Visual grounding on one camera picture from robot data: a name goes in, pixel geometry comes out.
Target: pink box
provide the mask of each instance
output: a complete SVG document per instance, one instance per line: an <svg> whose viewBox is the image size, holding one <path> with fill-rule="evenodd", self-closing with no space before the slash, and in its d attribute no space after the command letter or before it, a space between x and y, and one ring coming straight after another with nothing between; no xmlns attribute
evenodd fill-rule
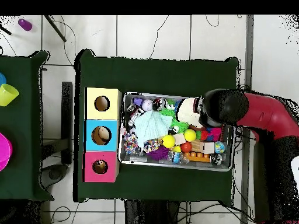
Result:
<svg viewBox="0 0 299 224"><path fill-rule="evenodd" d="M106 162L107 170L103 174L93 170L93 164L97 160ZM83 182L108 182L114 183L119 173L119 161L116 151L87 151L85 153L85 168Z"/></svg>

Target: round hole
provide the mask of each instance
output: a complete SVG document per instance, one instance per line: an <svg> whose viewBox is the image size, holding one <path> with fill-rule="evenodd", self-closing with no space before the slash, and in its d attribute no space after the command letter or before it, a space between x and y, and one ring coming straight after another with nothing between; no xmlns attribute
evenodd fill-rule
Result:
<svg viewBox="0 0 299 224"><path fill-rule="evenodd" d="M97 111L107 111L110 107L109 99L106 96L99 96L95 100L95 108Z"/></svg>
<svg viewBox="0 0 299 224"><path fill-rule="evenodd" d="M107 162L105 162L104 160L96 160L92 164L92 169L97 174L104 174L108 170Z"/></svg>
<svg viewBox="0 0 299 224"><path fill-rule="evenodd" d="M95 144L106 145L111 140L111 131L105 126L98 126L92 131L91 138Z"/></svg>

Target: small bottle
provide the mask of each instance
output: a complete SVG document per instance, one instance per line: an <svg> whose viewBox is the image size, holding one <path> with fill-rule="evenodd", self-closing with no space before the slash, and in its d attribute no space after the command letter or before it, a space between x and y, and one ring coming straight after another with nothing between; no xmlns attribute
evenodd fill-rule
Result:
<svg viewBox="0 0 299 224"><path fill-rule="evenodd" d="M18 24L24 29L25 31L30 31L32 29L32 24L24 19L19 19Z"/></svg>

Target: yellow ball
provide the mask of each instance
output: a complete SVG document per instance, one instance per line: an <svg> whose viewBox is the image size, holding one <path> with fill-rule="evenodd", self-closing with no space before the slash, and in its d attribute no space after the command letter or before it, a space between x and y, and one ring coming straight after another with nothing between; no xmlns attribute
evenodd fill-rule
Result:
<svg viewBox="0 0 299 224"><path fill-rule="evenodd" d="M162 140L163 145L168 149L171 149L173 146L175 146L175 138L171 135L164 136Z"/></svg>
<svg viewBox="0 0 299 224"><path fill-rule="evenodd" d="M192 142L196 139L196 132L192 129L187 129L184 133L184 137L187 142Z"/></svg>

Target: yellow box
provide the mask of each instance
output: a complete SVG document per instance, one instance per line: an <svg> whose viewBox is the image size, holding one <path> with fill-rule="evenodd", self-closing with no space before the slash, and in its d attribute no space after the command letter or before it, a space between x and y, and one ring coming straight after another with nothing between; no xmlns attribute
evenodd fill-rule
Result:
<svg viewBox="0 0 299 224"><path fill-rule="evenodd" d="M87 119L119 120L121 93L118 89L86 88Z"/></svg>

